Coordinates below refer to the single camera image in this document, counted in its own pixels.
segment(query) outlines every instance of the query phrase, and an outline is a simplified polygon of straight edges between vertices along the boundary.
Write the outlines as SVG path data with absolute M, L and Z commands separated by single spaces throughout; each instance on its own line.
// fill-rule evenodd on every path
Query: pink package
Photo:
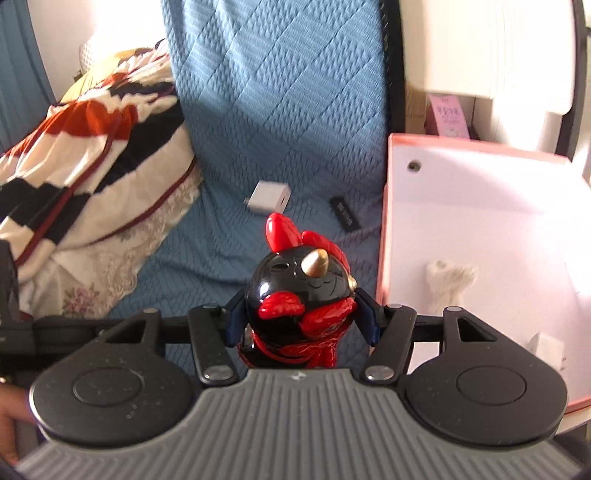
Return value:
M 466 118 L 455 95 L 427 95 L 431 105 L 425 120 L 427 135 L 467 138 L 470 140 Z

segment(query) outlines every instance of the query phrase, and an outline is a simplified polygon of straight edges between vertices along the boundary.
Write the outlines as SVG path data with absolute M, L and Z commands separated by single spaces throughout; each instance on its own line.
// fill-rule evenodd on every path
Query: black tag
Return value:
M 345 232 L 351 233 L 361 228 L 357 217 L 349 208 L 343 197 L 334 197 L 330 199 L 330 206 L 335 211 L 339 223 Z

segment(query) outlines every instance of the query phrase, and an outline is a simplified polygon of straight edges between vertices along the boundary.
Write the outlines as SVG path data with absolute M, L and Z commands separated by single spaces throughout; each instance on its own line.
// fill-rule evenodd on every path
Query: gray ribbed panel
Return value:
M 206 390 L 157 439 L 102 452 L 48 443 L 19 470 L 31 480 L 562 480 L 577 472 L 549 443 L 484 452 L 441 440 L 393 391 L 361 385 L 347 370 L 293 375 L 250 370 L 238 385 Z

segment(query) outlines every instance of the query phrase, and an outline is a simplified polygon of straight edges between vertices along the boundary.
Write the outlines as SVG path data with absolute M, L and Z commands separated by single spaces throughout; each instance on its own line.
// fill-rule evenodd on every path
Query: figurine eye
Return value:
M 277 263 L 271 267 L 271 271 L 273 273 L 279 273 L 279 272 L 283 272 L 284 270 L 287 270 L 288 268 L 289 268 L 289 265 L 286 263 Z

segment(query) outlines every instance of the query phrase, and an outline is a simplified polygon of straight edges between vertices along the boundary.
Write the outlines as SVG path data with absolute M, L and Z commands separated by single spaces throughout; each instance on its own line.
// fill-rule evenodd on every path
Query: yellow cloth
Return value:
M 62 97 L 62 103 L 69 103 L 76 100 L 80 95 L 86 93 L 91 88 L 97 86 L 105 78 L 113 73 L 123 60 L 150 50 L 149 48 L 134 48 L 133 50 L 120 51 L 99 62 L 97 62 L 88 72 L 86 72 L 78 81 L 72 85 L 66 94 Z

